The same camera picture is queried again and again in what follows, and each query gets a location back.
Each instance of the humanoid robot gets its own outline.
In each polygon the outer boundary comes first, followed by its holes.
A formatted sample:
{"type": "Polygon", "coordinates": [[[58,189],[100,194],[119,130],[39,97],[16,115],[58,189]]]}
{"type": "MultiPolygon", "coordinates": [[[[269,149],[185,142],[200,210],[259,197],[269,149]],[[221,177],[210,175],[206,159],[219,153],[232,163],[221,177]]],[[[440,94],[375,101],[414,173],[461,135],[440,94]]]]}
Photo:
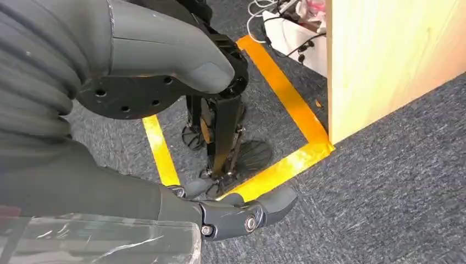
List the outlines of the humanoid robot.
{"type": "MultiPolygon", "coordinates": [[[[247,203],[238,194],[193,200],[205,191],[218,196],[238,181],[231,176],[241,152],[247,62],[209,26],[212,11],[202,1],[133,2],[0,2],[0,205],[22,216],[192,222],[206,240],[281,220],[296,202],[290,188],[247,203]],[[98,114],[134,119],[182,95],[189,112],[184,141],[192,149],[205,141],[209,157],[199,180],[185,187],[97,166],[60,117],[73,98],[98,114]]],[[[270,156],[256,145],[251,150],[270,156]]]]}

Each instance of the wooden board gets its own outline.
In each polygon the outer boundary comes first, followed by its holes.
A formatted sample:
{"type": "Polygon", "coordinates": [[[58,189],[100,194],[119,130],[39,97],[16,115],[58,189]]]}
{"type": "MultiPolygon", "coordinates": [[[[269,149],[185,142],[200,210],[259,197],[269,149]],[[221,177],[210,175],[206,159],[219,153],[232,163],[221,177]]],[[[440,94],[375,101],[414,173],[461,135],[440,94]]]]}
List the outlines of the wooden board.
{"type": "Polygon", "coordinates": [[[327,13],[333,144],[466,72],[466,0],[328,0],[327,13]]]}

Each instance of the yellow floor marking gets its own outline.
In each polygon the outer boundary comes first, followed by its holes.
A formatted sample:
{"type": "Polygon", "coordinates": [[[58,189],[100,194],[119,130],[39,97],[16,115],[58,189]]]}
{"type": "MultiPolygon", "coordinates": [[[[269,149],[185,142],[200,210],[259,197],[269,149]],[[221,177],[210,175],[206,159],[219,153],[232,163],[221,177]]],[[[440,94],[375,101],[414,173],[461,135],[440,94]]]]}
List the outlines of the yellow floor marking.
{"type": "MultiPolygon", "coordinates": [[[[248,53],[309,142],[229,192],[238,193],[245,201],[250,201],[327,157],[334,147],[315,114],[262,45],[254,42],[249,36],[239,39],[237,44],[248,53]]],[[[162,183],[180,184],[157,117],[153,115],[144,118],[143,123],[162,183]]]]}
{"type": "Polygon", "coordinates": [[[146,129],[147,139],[156,161],[157,170],[160,180],[165,186],[180,185],[180,179],[173,165],[167,143],[160,128],[159,120],[156,115],[143,118],[144,128],[146,129]]]}
{"type": "Polygon", "coordinates": [[[321,161],[335,148],[315,114],[262,45],[249,36],[239,39],[237,44],[248,53],[309,142],[229,192],[238,193],[245,201],[250,201],[321,161]]]}
{"type": "Polygon", "coordinates": [[[240,38],[237,44],[240,49],[248,53],[307,141],[328,141],[327,132],[315,114],[264,47],[260,43],[254,42],[249,36],[240,38]]]}

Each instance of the clear plastic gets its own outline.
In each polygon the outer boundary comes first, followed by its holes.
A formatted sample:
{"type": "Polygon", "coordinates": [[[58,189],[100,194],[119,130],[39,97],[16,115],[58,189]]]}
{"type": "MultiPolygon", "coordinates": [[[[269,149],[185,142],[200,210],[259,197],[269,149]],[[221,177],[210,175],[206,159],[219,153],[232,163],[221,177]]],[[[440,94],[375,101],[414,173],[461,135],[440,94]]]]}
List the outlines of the clear plastic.
{"type": "Polygon", "coordinates": [[[193,223],[0,214],[0,264],[199,264],[200,253],[193,223]]]}

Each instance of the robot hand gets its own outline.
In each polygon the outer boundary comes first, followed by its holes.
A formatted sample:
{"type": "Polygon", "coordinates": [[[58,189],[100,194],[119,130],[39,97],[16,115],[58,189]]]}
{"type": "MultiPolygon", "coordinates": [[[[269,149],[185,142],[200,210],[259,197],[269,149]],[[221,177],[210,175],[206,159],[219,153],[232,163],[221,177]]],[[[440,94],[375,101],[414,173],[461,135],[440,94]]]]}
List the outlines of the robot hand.
{"type": "Polygon", "coordinates": [[[164,74],[204,93],[227,89],[237,73],[195,22],[121,0],[2,0],[0,32],[0,205],[24,216],[188,221],[218,240],[274,223],[296,202],[291,190],[248,203],[182,199],[97,166],[69,138],[60,116],[93,79],[164,74]]]}

